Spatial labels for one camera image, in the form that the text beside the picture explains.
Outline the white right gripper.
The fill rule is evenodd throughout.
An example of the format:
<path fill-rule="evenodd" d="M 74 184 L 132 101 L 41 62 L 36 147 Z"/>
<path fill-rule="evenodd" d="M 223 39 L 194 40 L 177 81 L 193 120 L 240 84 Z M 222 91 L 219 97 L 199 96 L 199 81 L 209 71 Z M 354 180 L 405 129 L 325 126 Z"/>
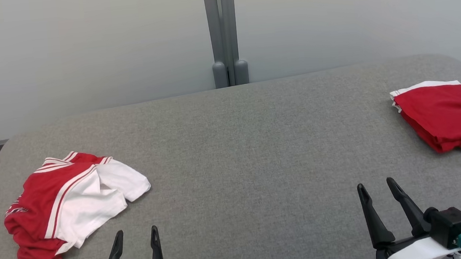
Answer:
<path fill-rule="evenodd" d="M 395 200 L 397 200 L 412 227 L 411 235 L 428 234 L 431 224 L 424 220 L 423 211 L 407 195 L 401 186 L 392 178 L 387 177 L 386 183 Z M 449 246 L 443 246 L 431 237 L 416 240 L 411 238 L 402 243 L 394 243 L 395 235 L 383 224 L 374 206 L 370 194 L 363 184 L 358 184 L 357 193 L 365 216 L 368 233 L 376 259 L 460 259 L 461 236 L 453 239 Z"/>

